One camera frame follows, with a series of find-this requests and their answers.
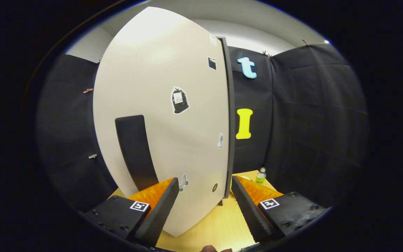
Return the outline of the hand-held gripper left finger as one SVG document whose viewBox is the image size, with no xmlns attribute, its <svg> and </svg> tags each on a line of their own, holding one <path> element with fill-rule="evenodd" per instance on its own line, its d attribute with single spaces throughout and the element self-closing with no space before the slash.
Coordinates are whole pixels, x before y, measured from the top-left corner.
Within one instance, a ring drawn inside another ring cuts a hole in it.
<svg viewBox="0 0 403 252">
<path fill-rule="evenodd" d="M 154 247 L 178 194 L 179 182 L 174 177 L 127 198 L 111 196 L 84 216 L 117 239 Z"/>
</svg>

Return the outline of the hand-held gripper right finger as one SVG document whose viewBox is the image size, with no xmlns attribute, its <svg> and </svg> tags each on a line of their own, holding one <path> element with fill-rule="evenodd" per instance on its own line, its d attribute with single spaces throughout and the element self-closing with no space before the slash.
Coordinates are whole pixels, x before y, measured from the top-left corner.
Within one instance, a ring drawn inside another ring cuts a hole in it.
<svg viewBox="0 0 403 252">
<path fill-rule="evenodd" d="M 232 177 L 231 189 L 257 243 L 294 236 L 330 210 L 296 191 L 282 194 L 240 176 Z"/>
</svg>

